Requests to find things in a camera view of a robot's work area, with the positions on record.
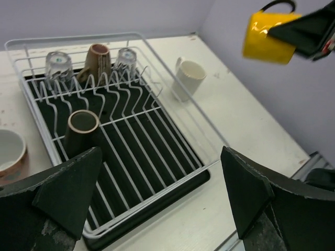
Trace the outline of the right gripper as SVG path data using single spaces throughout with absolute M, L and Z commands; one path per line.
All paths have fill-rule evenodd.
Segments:
M 293 21 L 275 26 L 269 35 L 293 45 L 295 53 L 321 60 L 334 51 L 334 1 Z

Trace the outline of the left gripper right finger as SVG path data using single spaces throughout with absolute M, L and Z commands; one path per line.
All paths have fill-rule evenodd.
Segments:
M 230 147 L 220 159 L 245 250 L 334 250 L 334 191 L 289 178 Z

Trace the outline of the yellow mug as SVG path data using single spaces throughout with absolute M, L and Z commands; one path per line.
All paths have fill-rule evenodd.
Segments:
M 278 4 L 291 7 L 288 13 L 267 13 L 266 10 Z M 295 47 L 289 43 L 273 38 L 269 30 L 275 26 L 300 18 L 295 13 L 294 1 L 271 1 L 258 12 L 251 15 L 245 33 L 242 55 L 244 58 L 262 62 L 286 65 L 295 52 Z

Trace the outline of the pink floral mug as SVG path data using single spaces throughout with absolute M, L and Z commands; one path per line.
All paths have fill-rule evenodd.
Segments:
M 29 155 L 25 139 L 12 130 L 1 129 L 1 186 L 28 177 Z

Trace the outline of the white faceted mug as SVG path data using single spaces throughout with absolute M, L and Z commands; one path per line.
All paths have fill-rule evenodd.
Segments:
M 180 100 L 181 102 L 188 101 L 189 97 L 194 95 L 200 84 L 206 78 L 206 71 L 198 63 L 191 60 L 186 60 L 183 57 L 179 57 L 177 59 L 175 71 L 176 77 L 190 93 L 190 95 L 177 81 L 174 81 L 172 84 L 172 94 L 177 100 Z

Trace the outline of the black tumbler cup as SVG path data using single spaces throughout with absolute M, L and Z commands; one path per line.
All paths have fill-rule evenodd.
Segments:
M 99 126 L 98 116 L 90 110 L 77 110 L 70 114 L 63 140 L 69 159 L 87 151 L 93 145 L 93 135 Z

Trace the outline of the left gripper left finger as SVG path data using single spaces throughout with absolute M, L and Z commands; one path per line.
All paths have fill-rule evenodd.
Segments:
M 1 186 L 1 250 L 73 250 L 81 239 L 102 164 L 93 147 Z

